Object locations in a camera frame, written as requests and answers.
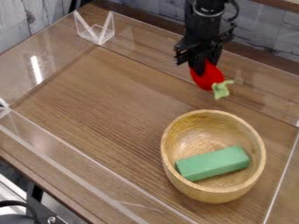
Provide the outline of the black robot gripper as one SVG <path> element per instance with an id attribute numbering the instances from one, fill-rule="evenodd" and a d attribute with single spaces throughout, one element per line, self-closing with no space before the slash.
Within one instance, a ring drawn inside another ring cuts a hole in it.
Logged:
<path id="1" fill-rule="evenodd" d="M 201 76 L 205 71 L 205 58 L 213 65 L 217 65 L 224 43 L 232 38 L 232 31 L 221 31 L 215 38 L 201 41 L 183 36 L 173 46 L 176 65 L 188 61 L 189 69 Z"/>

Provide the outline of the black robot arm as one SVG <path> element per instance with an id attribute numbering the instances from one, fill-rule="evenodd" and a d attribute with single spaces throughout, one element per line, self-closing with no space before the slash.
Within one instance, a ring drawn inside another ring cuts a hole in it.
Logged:
<path id="1" fill-rule="evenodd" d="M 239 16 L 236 0 L 185 0 L 184 34 L 173 46 L 179 66 L 188 63 L 197 76 L 207 71 L 207 63 L 217 65 L 223 46 L 232 40 Z"/>

